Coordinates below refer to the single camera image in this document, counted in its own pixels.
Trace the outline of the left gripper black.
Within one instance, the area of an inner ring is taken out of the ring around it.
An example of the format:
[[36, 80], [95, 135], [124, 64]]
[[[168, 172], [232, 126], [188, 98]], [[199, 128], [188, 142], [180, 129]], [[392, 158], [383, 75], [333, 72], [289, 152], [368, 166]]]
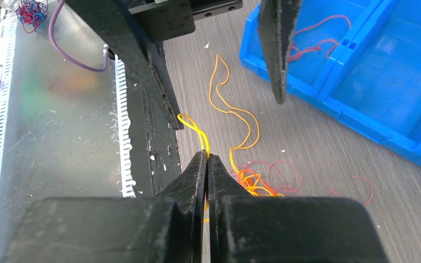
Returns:
[[[242, 1], [67, 1], [67, 5], [109, 46], [124, 63], [127, 86], [137, 83], [159, 105], [175, 130], [183, 129], [180, 112], [165, 60], [154, 42], [163, 42], [195, 31], [195, 21], [224, 14], [243, 6]], [[258, 35], [272, 92], [277, 104], [286, 98], [289, 50], [301, 9], [301, 0], [260, 2]]]

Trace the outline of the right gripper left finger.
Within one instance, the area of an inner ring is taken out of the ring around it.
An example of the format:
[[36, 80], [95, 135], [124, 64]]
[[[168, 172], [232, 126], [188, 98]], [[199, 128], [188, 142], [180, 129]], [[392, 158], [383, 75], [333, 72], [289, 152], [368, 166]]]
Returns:
[[45, 198], [2, 262], [201, 262], [206, 152], [152, 197]]

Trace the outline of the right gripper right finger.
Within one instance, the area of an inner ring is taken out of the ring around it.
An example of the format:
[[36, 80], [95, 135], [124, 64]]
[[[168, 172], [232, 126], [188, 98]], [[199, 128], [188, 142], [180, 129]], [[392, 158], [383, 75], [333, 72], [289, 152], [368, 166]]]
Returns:
[[207, 163], [211, 262], [388, 262], [370, 215], [350, 198], [255, 197]]

